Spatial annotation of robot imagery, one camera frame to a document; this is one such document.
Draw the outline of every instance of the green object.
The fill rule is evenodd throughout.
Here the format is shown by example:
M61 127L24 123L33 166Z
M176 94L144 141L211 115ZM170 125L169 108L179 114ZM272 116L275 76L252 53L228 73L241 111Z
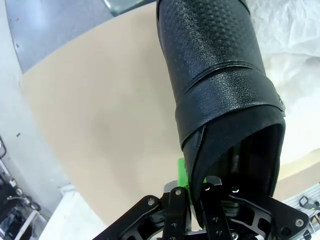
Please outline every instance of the green object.
M186 162L184 158L178 159L178 184L177 185L178 187L183 187L188 190L190 205L192 205L188 175L186 170Z

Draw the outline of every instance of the crumpled white paper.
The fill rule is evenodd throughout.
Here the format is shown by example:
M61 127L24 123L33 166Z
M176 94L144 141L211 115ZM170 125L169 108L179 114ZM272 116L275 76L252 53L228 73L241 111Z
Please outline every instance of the crumpled white paper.
M320 1L246 2L266 74L286 107L283 165L320 148Z

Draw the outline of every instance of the bolt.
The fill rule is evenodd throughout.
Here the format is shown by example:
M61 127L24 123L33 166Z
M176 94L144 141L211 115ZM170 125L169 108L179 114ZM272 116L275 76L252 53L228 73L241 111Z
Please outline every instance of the bolt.
M239 234L236 233L235 231L231 233L232 239L237 240L239 238Z
M234 194L238 193L239 192L239 188L237 186L233 186L231 188L231 192L233 192Z
M295 225L300 228L304 225L304 221L299 218L295 221Z
M152 206L153 204L155 204L155 200L153 198L149 199L148 205Z
M220 237L222 235L222 231L218 230L215 232L215 234L217 234Z

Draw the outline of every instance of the textured black leather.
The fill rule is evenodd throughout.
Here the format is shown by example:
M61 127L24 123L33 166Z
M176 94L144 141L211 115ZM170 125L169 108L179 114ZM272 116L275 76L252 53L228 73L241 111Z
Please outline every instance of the textured black leather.
M191 197L205 176L272 195L285 107L266 77L244 0L158 0L157 30L176 101Z

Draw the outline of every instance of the beige table surface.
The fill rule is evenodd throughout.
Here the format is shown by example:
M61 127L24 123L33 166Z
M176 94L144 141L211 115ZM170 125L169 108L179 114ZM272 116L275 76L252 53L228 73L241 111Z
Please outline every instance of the beige table surface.
M21 81L42 134L107 225L143 196L160 197L183 156L155 11L149 4L90 30Z

